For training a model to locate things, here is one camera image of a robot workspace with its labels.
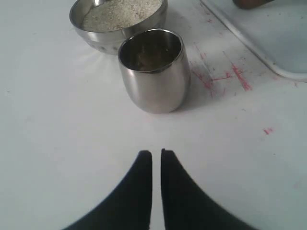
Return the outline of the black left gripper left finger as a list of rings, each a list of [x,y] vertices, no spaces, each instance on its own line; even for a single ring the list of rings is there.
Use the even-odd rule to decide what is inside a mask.
[[[152,155],[138,153],[130,170],[97,207],[67,230],[148,230],[152,210]]]

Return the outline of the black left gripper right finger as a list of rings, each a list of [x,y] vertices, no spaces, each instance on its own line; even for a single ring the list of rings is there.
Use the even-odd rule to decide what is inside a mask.
[[[204,193],[166,149],[161,150],[161,195],[166,230],[254,229]]]

